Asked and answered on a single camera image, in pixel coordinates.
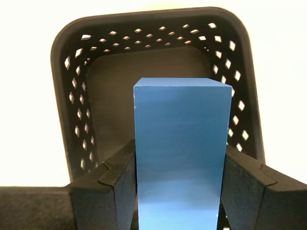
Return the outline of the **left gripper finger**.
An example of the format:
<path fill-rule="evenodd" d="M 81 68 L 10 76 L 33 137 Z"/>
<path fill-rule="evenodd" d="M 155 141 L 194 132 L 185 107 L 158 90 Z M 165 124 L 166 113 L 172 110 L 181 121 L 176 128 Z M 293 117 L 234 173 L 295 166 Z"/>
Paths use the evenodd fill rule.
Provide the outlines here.
<path fill-rule="evenodd" d="M 64 187 L 2 187 L 3 230 L 128 230 L 137 196 L 135 142 Z"/>
<path fill-rule="evenodd" d="M 233 230 L 305 230 L 307 186 L 228 146 L 221 201 Z"/>

